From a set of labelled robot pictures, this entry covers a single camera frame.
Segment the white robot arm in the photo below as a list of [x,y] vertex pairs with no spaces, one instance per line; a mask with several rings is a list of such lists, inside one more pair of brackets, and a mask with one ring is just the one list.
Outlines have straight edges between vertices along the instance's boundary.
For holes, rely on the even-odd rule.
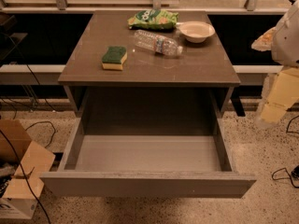
[[269,90],[262,92],[257,109],[256,124],[260,128],[276,125],[299,100],[299,1],[251,47],[258,51],[271,51],[272,59],[282,69],[269,79]]

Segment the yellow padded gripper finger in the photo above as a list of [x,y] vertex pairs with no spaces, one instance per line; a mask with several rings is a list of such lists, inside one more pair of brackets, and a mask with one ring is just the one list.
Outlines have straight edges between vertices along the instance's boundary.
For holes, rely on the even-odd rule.
[[275,126],[298,101],[298,67],[283,67],[277,74],[269,74],[263,83],[255,124],[261,129]]

